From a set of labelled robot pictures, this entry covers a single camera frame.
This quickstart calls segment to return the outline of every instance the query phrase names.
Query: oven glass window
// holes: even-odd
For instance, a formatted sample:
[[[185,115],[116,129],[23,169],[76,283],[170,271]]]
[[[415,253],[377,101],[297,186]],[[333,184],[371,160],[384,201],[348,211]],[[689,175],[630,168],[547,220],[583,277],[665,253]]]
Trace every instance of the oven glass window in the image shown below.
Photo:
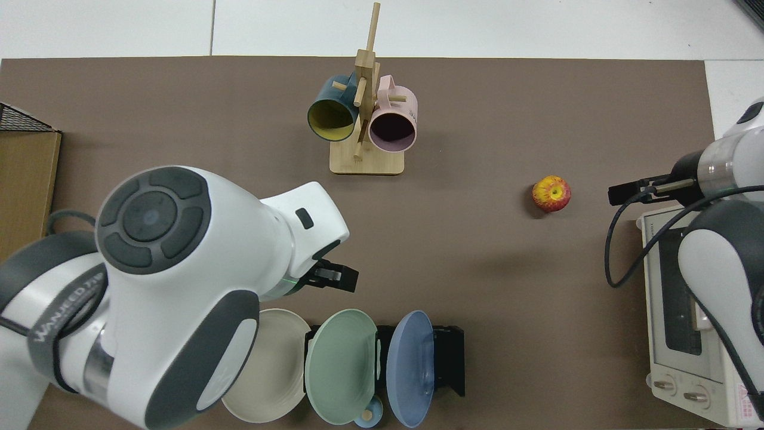
[[[679,272],[677,260],[682,229],[672,229],[658,242],[661,261],[663,318],[666,346],[669,349],[701,355],[701,332],[692,321],[693,301]]]

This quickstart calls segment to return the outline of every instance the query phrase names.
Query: oven knob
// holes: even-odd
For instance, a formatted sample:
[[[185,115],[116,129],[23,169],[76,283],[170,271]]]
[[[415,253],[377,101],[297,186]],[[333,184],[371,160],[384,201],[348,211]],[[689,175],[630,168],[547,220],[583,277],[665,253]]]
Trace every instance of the oven knob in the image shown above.
[[[703,409],[711,407],[711,398],[708,396],[708,391],[703,387],[696,385],[692,388],[694,391],[691,393],[685,393],[685,399],[696,402],[701,405]]]
[[[660,380],[652,381],[652,384],[649,385],[654,386],[657,389],[662,389],[670,396],[676,395],[676,382],[670,375],[661,375]]]

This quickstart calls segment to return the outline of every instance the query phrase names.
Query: green plate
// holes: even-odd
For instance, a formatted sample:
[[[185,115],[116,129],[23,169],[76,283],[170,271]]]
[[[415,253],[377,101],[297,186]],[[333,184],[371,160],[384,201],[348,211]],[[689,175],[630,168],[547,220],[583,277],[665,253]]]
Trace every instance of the green plate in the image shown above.
[[[308,346],[305,387],[316,413],[329,424],[347,424],[374,397],[377,326],[364,312],[332,315]]]

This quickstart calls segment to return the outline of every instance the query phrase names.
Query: blue plate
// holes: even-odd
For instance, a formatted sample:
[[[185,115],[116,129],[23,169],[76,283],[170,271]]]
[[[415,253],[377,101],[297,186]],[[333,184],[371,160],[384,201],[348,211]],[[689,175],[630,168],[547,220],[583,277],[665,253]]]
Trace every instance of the blue plate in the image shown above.
[[[414,311],[395,328],[387,353],[387,399],[398,421],[421,424],[435,391],[435,339],[427,314]]]

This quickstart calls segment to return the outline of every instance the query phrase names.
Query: red yellow apple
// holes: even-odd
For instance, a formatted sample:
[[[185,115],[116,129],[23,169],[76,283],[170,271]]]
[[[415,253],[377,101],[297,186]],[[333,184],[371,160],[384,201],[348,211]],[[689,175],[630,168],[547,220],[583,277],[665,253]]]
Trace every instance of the red yellow apple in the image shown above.
[[[533,203],[544,212],[555,212],[565,207],[571,199],[571,188],[565,179],[550,174],[533,185]]]

